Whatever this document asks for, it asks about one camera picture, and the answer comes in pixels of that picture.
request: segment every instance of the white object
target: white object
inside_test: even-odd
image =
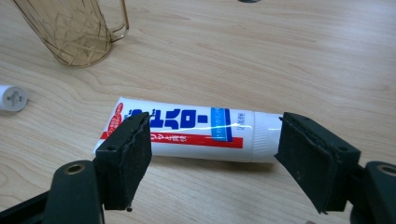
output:
[[[0,85],[0,110],[19,111],[27,104],[27,93],[20,87]]]
[[[275,162],[281,115],[121,97],[95,150],[129,116],[149,112],[154,156]]]

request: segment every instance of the tube cap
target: tube cap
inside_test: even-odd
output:
[[[27,93],[20,87],[0,85],[0,110],[19,111],[27,104]]]
[[[276,162],[282,121],[280,114],[255,112],[252,162]]]

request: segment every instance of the wooden table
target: wooden table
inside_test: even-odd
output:
[[[101,1],[117,20],[118,1]],[[0,210],[91,160],[120,96],[305,115],[396,163],[396,2],[134,0],[130,33],[102,62],[60,65],[12,1],[0,3],[0,83],[28,105],[0,112]],[[319,215],[280,164],[154,157],[134,211],[107,223],[348,223]]]

